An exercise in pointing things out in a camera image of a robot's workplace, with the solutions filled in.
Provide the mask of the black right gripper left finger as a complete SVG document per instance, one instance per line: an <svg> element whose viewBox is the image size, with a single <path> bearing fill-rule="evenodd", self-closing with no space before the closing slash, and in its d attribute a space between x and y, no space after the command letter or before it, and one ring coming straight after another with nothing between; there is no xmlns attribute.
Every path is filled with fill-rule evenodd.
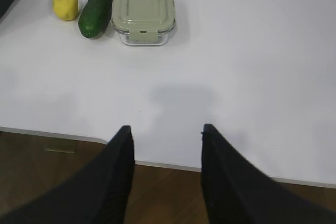
<svg viewBox="0 0 336 224"><path fill-rule="evenodd" d="M123 223L134 175L131 128L65 182L1 217L1 223Z"/></svg>

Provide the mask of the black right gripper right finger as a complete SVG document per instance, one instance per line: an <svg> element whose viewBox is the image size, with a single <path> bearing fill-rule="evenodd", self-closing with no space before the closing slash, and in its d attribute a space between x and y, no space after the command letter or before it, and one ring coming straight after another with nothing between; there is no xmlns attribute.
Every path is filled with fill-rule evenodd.
<svg viewBox="0 0 336 224"><path fill-rule="evenodd" d="M205 124L201 187L210 223L335 223L335 212L286 190Z"/></svg>

